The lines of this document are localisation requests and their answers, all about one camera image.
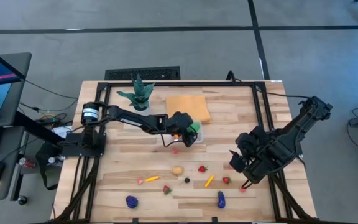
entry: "toy eggplant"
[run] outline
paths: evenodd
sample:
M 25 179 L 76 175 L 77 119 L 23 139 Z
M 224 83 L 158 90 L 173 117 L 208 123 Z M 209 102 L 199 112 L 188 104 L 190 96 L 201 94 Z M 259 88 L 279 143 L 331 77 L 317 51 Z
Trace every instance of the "toy eggplant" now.
M 223 192 L 218 192 L 218 207 L 224 208 L 226 206 L 226 201 L 224 200 L 224 194 Z

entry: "toy strawberry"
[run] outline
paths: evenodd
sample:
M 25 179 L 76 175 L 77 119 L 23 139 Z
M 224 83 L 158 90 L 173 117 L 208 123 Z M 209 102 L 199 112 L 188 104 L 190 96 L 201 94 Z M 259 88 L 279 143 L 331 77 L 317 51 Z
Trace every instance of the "toy strawberry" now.
M 168 186 L 164 186 L 164 188 L 162 189 L 162 191 L 164 192 L 165 195 L 169 194 L 172 192 L 172 189 L 169 188 Z
M 229 184 L 231 181 L 230 177 L 223 177 L 222 180 L 225 184 Z
M 200 172 L 205 172 L 205 171 L 208 170 L 207 167 L 208 167 L 208 166 L 205 167 L 204 165 L 202 165 L 202 166 L 200 166 L 200 167 L 198 168 L 198 171 L 200 171 Z

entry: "green plant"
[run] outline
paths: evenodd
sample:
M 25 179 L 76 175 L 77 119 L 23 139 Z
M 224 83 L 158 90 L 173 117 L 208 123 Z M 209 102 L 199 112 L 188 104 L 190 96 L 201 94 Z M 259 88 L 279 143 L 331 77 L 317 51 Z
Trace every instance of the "green plant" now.
M 144 86 L 140 75 L 137 75 L 136 80 L 132 80 L 132 82 L 134 84 L 135 93 L 123 93 L 122 91 L 117 91 L 118 95 L 128 98 L 131 101 L 130 105 L 135 109 L 148 108 L 150 106 L 149 97 L 153 92 L 155 83 Z

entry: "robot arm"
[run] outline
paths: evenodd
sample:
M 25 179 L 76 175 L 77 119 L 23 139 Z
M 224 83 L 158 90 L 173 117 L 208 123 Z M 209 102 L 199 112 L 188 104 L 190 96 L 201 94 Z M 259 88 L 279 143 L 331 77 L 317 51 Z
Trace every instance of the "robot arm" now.
M 104 107 L 108 110 L 105 118 L 98 121 L 97 116 L 87 114 L 94 111 L 98 113 L 99 107 Z M 83 114 L 81 123 L 89 133 L 95 133 L 94 127 L 105 124 L 110 121 L 119 121 L 122 123 L 137 126 L 148 134 L 170 134 L 181 136 L 186 147 L 190 147 L 196 140 L 196 133 L 189 131 L 188 128 L 193 124 L 192 118 L 187 113 L 176 112 L 171 118 L 167 114 L 156 114 L 142 116 L 128 110 L 121 109 L 118 106 L 106 106 L 102 103 L 86 103 L 83 106 Z
M 317 122 L 329 119 L 332 106 L 317 97 L 302 101 L 300 114 L 284 128 L 271 132 L 259 126 L 249 134 L 241 133 L 236 139 L 241 156 L 233 154 L 230 165 L 242 172 L 253 184 L 291 163 L 300 152 L 300 142 Z

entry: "gray carpet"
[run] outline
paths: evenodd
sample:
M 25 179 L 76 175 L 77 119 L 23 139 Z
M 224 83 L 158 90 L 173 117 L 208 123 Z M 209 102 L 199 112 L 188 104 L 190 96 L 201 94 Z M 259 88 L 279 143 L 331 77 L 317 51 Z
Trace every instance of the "gray carpet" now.
M 260 26 L 358 26 L 358 4 L 350 0 L 254 2 Z M 251 25 L 243 0 L 0 0 L 0 30 Z M 358 148 L 346 133 L 349 111 L 358 107 L 358 30 L 261 36 L 271 79 L 283 80 L 287 94 L 316 95 L 334 106 L 331 119 L 302 143 L 306 173 L 321 219 L 358 223 Z M 228 70 L 262 79 L 252 31 L 0 34 L 0 54 L 14 52 L 33 54 L 30 81 L 70 96 L 83 80 L 103 80 L 105 69 L 115 68 L 179 65 L 182 79 L 222 79 Z M 49 109 L 71 103 L 32 85 L 21 100 Z M 298 101 L 289 99 L 293 116 Z M 74 107 L 65 112 L 72 118 Z M 358 142 L 358 128 L 350 131 Z M 55 192 L 44 189 L 39 175 L 24 177 L 21 194 L 30 199 L 25 206 L 0 201 L 0 223 L 49 219 Z

